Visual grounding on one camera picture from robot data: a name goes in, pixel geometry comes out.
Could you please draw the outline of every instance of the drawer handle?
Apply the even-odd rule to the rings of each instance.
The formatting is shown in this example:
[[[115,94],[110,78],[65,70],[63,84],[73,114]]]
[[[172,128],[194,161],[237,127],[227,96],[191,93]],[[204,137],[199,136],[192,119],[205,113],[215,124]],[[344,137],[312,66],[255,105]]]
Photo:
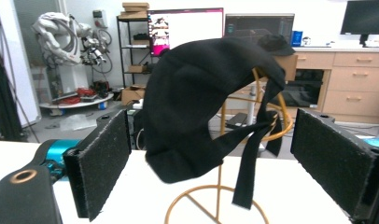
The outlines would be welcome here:
[[[365,58],[358,58],[358,62],[360,62],[360,63],[370,63],[370,62],[372,62],[372,58],[367,58],[367,59],[365,59]]]
[[[367,77],[368,73],[364,73],[364,74],[353,73],[353,76],[354,77]]]
[[[350,96],[348,96],[348,97],[346,97],[346,100],[347,101],[360,101],[361,100],[361,97],[350,97]]]

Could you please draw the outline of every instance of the drawer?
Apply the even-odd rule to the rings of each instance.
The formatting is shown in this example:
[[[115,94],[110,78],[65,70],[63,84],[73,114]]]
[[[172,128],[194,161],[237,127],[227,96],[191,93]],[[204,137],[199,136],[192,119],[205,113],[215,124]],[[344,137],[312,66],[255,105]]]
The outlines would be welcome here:
[[[379,67],[379,53],[337,52],[334,66]]]
[[[323,113],[379,117],[379,92],[328,91]]]
[[[334,67],[329,91],[379,91],[379,68]]]
[[[297,68],[331,69],[334,61],[333,52],[296,52]]]

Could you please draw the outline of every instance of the black monitor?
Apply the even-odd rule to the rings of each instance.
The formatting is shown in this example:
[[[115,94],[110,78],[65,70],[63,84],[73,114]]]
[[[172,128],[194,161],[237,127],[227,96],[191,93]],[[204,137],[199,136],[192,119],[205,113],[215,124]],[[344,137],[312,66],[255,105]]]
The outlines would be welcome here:
[[[379,1],[348,1],[341,35],[361,35],[362,45],[368,35],[379,35]]]
[[[151,56],[161,56],[190,41],[223,35],[222,7],[149,10],[147,17]]]
[[[227,14],[224,36],[236,36],[257,43],[264,35],[282,35],[291,43],[294,14]]]

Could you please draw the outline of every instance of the cardboard box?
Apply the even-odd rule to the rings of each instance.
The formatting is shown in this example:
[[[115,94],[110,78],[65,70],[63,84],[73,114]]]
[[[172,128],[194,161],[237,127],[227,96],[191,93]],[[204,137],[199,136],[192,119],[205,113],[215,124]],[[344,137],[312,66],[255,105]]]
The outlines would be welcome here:
[[[144,98],[146,87],[141,85],[132,85],[122,90],[121,101],[123,105],[128,105],[133,101]]]
[[[149,46],[149,40],[133,40],[132,45],[147,45],[147,46]]]
[[[138,11],[138,12],[121,11],[118,18],[119,19],[146,19],[147,12],[146,11]]]
[[[147,11],[148,7],[125,7],[126,12]]]
[[[123,7],[146,7],[149,8],[148,2],[122,2]]]
[[[146,67],[144,65],[130,65],[128,72],[131,73],[142,73],[146,71]]]

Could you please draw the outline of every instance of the black strap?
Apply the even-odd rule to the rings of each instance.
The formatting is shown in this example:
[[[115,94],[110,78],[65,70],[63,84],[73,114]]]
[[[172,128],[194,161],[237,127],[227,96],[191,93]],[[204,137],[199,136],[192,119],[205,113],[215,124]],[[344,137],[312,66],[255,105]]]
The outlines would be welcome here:
[[[273,81],[267,83],[265,92],[257,114],[256,124],[235,129],[229,133],[221,135],[215,139],[218,144],[221,159],[231,153],[239,143],[249,137],[242,154],[239,175],[236,180],[235,192],[232,202],[244,208],[251,208],[254,192],[254,180],[257,154],[262,138],[268,133],[279,133],[282,131],[282,124],[276,111],[267,111],[266,107],[281,90]],[[275,156],[278,155],[282,140],[275,139],[268,143],[266,149],[270,150]]]

